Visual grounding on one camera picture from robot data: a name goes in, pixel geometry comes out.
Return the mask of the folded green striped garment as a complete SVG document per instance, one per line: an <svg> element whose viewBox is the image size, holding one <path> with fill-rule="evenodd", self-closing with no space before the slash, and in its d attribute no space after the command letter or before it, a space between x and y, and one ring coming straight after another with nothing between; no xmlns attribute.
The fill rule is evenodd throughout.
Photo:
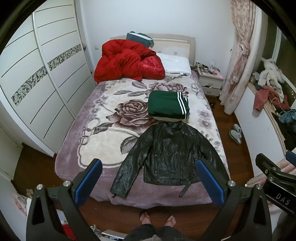
<svg viewBox="0 0 296 241"><path fill-rule="evenodd" d="M154 90L149 94L147 111L151 116L186 120L190 117L189 101L182 92Z"/></svg>

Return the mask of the red puffy duvet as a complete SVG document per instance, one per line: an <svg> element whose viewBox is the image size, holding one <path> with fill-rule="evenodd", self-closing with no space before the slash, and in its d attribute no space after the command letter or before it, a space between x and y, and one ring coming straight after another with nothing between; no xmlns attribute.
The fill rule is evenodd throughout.
<svg viewBox="0 0 296 241"><path fill-rule="evenodd" d="M135 41L115 39L102 45L94 80L98 83L120 78L162 80L165 75L165 68L155 51Z"/></svg>

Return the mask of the white bedside table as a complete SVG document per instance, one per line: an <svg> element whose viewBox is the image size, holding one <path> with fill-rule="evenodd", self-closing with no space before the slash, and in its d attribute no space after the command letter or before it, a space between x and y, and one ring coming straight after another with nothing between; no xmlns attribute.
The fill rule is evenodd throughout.
<svg viewBox="0 0 296 241"><path fill-rule="evenodd" d="M202 72L198 69L199 82L202 86L203 92L206 96L218 97L222 84L224 82L223 76L218 74L211 74L207 72Z"/></svg>

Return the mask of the white pillow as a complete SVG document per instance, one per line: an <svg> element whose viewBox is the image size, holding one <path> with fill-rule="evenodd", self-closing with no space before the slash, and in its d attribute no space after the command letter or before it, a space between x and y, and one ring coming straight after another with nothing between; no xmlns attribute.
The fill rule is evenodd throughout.
<svg viewBox="0 0 296 241"><path fill-rule="evenodd" d="M157 53L166 73L191 74L189 59L186 57Z"/></svg>

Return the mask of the grey slipper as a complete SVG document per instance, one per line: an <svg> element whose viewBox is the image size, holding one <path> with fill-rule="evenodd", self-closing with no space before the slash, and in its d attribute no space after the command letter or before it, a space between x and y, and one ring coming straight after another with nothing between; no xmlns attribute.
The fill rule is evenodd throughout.
<svg viewBox="0 0 296 241"><path fill-rule="evenodd" d="M230 138L232 138L232 140L234 140L234 142L236 142L236 144L241 145L241 135L239 132L235 130L230 130L229 136Z"/></svg>
<svg viewBox="0 0 296 241"><path fill-rule="evenodd" d="M233 129L234 129L236 132L239 133L240 137L243 136L242 129L241 129L241 127L240 127L238 124L235 123L235 124L233 125Z"/></svg>

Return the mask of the person foot sandal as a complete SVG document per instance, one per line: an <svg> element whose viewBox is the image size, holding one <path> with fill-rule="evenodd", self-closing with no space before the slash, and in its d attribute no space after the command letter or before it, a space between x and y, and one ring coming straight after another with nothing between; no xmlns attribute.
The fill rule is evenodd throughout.
<svg viewBox="0 0 296 241"><path fill-rule="evenodd" d="M142 211L140 214L139 214L139 220L141 222L142 225L145 225L145 224L151 224L151 218L149 216L149 214L146 212L146 211Z"/></svg>
<svg viewBox="0 0 296 241"><path fill-rule="evenodd" d="M165 222L165 226L175 227L176 223L177 223L176 218L175 218L173 215L171 215L171 216L169 216L168 219L166 220L166 222Z"/></svg>

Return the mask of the white plush toy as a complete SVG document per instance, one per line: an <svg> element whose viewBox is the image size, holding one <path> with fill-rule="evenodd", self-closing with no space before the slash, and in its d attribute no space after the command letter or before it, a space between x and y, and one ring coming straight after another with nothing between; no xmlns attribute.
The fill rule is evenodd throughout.
<svg viewBox="0 0 296 241"><path fill-rule="evenodd" d="M282 71L275 65L271 59L263 60L264 70L259 75L258 85L263 87L264 85L272 88L280 99L280 102L284 100L284 93L281 84L285 82Z"/></svg>

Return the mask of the left grey slipper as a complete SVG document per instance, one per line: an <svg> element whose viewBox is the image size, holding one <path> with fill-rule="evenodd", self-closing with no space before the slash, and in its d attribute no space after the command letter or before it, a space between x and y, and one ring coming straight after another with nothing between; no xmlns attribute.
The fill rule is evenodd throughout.
<svg viewBox="0 0 296 241"><path fill-rule="evenodd" d="M229 136L230 138L232 138L232 140L234 140L234 142L236 142L236 144L241 145L241 135L239 132L235 130L230 130Z"/></svg>

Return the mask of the white sliding wardrobe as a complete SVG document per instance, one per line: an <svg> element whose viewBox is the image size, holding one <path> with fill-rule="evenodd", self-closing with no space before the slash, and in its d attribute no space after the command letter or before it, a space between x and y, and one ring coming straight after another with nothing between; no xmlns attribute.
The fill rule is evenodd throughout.
<svg viewBox="0 0 296 241"><path fill-rule="evenodd" d="M74 1L38 1L1 53L1 92L28 144L54 155L95 88Z"/></svg>

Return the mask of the beige bed headboard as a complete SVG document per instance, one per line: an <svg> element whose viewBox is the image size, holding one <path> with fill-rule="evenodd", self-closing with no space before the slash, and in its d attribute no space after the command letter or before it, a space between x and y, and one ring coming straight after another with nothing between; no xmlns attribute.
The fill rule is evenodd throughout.
<svg viewBox="0 0 296 241"><path fill-rule="evenodd" d="M148 33L145 34L145 36L132 33L132 35L144 38L146 40L152 39L154 45L151 47L151 49L157 53L185 57L188 58L190 65L195 65L195 37L159 33Z"/></svg>

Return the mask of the person right foot sandal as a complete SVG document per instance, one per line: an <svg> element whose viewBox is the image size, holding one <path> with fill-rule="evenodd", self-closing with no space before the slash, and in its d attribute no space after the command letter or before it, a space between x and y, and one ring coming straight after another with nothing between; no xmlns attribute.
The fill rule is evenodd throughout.
<svg viewBox="0 0 296 241"><path fill-rule="evenodd" d="M176 218L175 218L173 215L171 215L171 216L169 216L168 219L166 220L166 222L165 222L165 226L175 227L176 223L177 223Z"/></svg>

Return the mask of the floral purple bed blanket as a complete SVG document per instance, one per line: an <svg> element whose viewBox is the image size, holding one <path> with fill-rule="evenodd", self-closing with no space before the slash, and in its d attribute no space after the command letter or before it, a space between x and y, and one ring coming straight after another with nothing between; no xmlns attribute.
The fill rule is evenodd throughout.
<svg viewBox="0 0 296 241"><path fill-rule="evenodd" d="M210 105L195 73L166 74L163 80L135 81L123 78L97 85L75 118L55 161L55 172L72 180L93 159L103 164L102 175L91 196L148 209L155 206L185 206L211 202L203 184L192 184L180 197L182 186L161 186L144 182L140 172L126 198L116 197L111 185L126 155L138 137L156 121L148 115L147 102L154 90L181 92L189 101L188 125L197 129L214 147L222 162L226 155Z"/></svg>

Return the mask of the right grey slipper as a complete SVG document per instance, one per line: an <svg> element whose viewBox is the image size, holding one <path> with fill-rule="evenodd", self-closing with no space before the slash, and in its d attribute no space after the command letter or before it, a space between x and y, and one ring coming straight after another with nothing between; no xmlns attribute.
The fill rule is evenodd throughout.
<svg viewBox="0 0 296 241"><path fill-rule="evenodd" d="M234 129L236 132L239 133L240 137L243 136L242 129L241 129L241 127L240 127L238 124L235 123L235 124L233 125L233 129Z"/></svg>

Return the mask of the clutter on bedside table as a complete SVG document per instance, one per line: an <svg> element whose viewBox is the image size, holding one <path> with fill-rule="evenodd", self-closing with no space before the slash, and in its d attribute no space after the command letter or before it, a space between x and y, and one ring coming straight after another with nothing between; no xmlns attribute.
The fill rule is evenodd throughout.
<svg viewBox="0 0 296 241"><path fill-rule="evenodd" d="M197 73L200 76L223 79L223 75L221 74L220 69L216 66L215 60L211 60L209 66L199 62L196 62L196 66Z"/></svg>

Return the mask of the black leather jacket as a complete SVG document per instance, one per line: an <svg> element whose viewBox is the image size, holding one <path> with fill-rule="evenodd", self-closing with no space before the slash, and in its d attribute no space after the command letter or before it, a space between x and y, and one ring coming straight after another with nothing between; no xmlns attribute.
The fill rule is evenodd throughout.
<svg viewBox="0 0 296 241"><path fill-rule="evenodd" d="M212 144L194 127L179 122L150 126L136 141L114 178L110 192L125 198L144 169L144 181L155 185L183 186L182 197L191 184L200 181L196 161L205 159L227 178L228 173Z"/></svg>

